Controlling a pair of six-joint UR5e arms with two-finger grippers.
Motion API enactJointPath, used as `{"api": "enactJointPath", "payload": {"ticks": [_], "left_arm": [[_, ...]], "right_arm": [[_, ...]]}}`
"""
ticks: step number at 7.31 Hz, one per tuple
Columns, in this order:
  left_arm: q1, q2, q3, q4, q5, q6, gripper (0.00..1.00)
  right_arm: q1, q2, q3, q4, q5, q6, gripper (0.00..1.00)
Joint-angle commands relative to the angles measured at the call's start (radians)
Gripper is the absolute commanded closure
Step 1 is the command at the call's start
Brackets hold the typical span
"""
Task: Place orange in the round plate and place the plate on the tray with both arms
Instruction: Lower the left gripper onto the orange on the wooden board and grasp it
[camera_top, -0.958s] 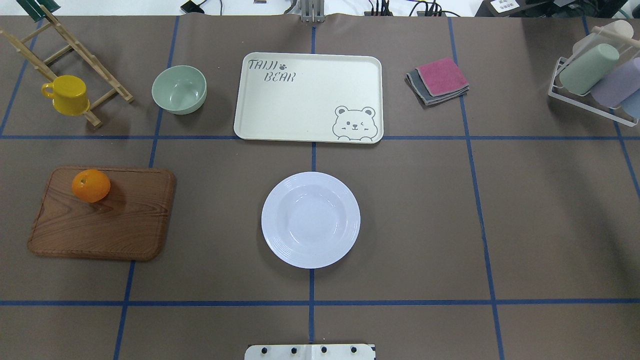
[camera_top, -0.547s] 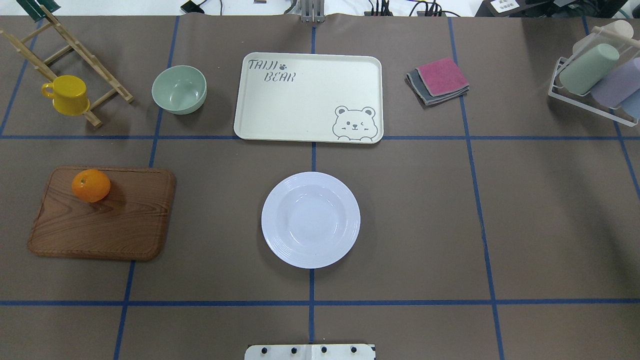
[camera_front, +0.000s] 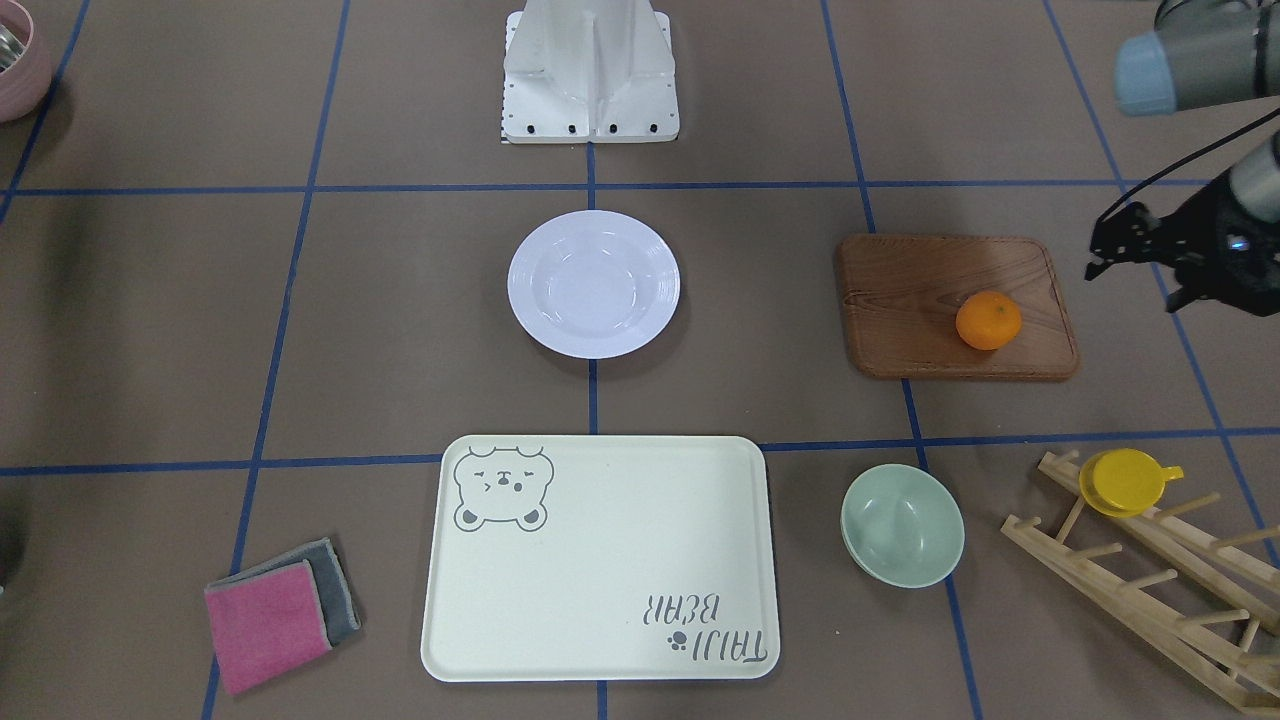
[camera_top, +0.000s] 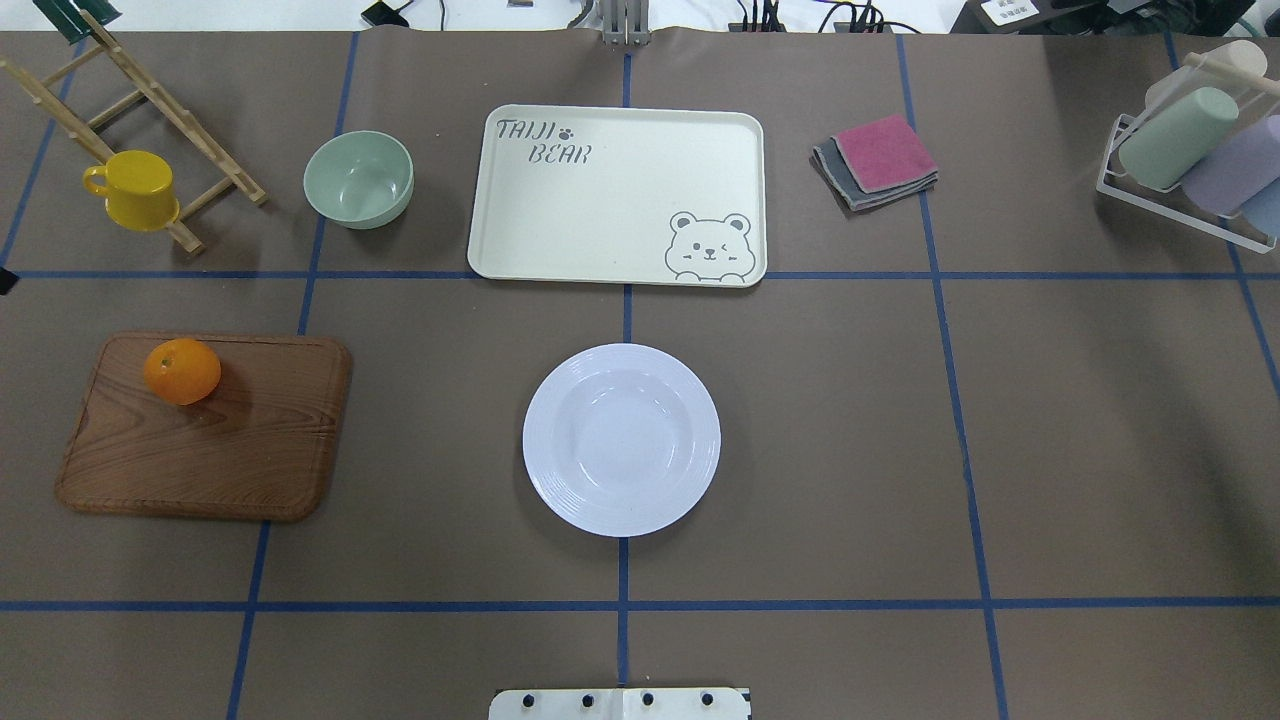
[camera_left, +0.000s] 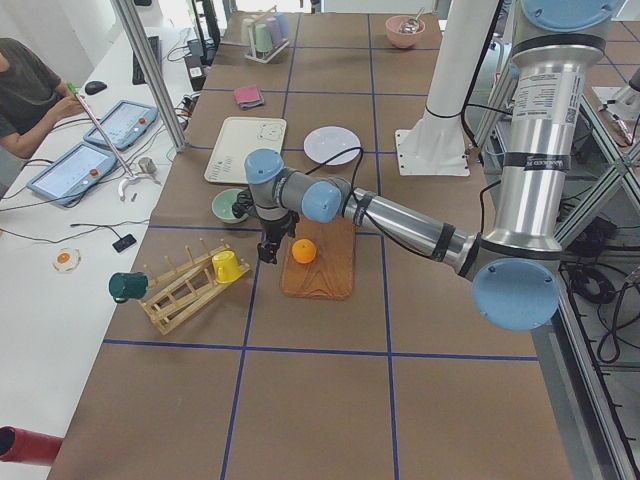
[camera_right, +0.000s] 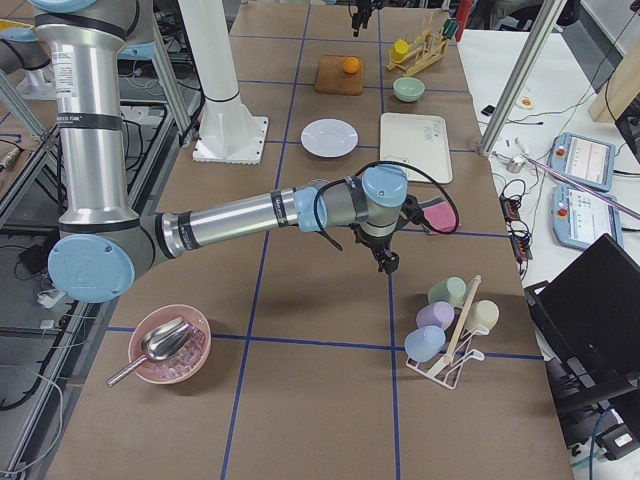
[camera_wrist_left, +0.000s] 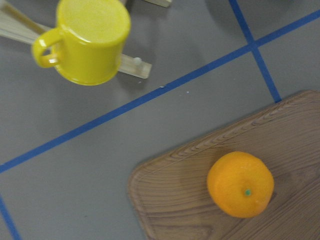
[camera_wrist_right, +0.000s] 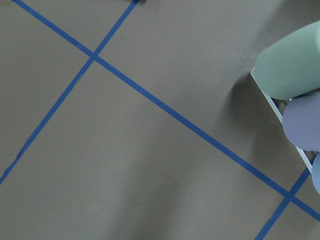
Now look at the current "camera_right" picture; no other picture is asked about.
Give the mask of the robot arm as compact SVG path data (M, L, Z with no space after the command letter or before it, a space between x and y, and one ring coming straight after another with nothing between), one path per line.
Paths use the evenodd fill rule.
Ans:
M53 63L56 126L61 156L55 165L60 237L46 272L54 288L85 303L111 301L153 267L209 244L294 226L354 231L379 269L391 273L398 256L390 242L411 204L405 172L373 164L334 182L314 180L201 211L162 213L159 198L185 138L198 134L200 161L256 165L268 129L242 103L224 7L219 1L182 1L179 13L204 94L174 113L181 91L169 61L159 74L164 117L142 150L128 144L118 60L141 48L146 59L164 53L149 1L36 1L35 38Z

